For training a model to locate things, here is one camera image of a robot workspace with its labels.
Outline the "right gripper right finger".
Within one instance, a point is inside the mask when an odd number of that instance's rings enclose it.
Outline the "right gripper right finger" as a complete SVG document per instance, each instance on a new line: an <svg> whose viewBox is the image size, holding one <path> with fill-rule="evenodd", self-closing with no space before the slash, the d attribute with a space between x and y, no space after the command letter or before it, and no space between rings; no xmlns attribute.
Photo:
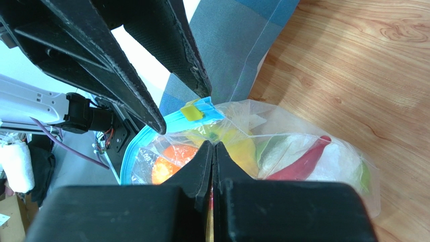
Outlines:
<svg viewBox="0 0 430 242"><path fill-rule="evenodd" d="M255 180L214 147L215 241L377 241L360 196L334 182Z"/></svg>

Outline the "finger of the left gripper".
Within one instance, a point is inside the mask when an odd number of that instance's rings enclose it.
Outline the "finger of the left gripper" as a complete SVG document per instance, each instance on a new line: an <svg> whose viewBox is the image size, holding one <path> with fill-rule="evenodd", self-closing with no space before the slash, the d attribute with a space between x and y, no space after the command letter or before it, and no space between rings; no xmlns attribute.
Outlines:
<svg viewBox="0 0 430 242"><path fill-rule="evenodd" d="M192 34L183 1L92 1L109 29L125 31L197 96L212 86Z"/></svg>
<svg viewBox="0 0 430 242"><path fill-rule="evenodd" d="M1 24L42 72L97 95L164 134L167 125L112 34L129 1L1 1Z"/></svg>

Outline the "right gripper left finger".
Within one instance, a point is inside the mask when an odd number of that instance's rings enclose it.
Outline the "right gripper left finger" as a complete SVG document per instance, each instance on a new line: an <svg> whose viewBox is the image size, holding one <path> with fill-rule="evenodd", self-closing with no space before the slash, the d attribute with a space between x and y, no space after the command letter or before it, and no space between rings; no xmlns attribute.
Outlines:
<svg viewBox="0 0 430 242"><path fill-rule="evenodd" d="M26 241L205 241L213 146L160 185L54 190Z"/></svg>

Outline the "clear zip top bag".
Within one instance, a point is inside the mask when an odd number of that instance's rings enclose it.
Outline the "clear zip top bag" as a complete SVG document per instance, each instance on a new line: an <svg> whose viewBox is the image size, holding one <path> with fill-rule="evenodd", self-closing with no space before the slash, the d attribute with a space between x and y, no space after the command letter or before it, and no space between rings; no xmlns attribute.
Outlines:
<svg viewBox="0 0 430 242"><path fill-rule="evenodd" d="M165 121L166 134L144 127L132 139L121 185L161 184L209 141L223 143L252 178L347 183L371 217L381 212L379 171L368 156L279 106L249 99L215 105L207 97L182 105Z"/></svg>

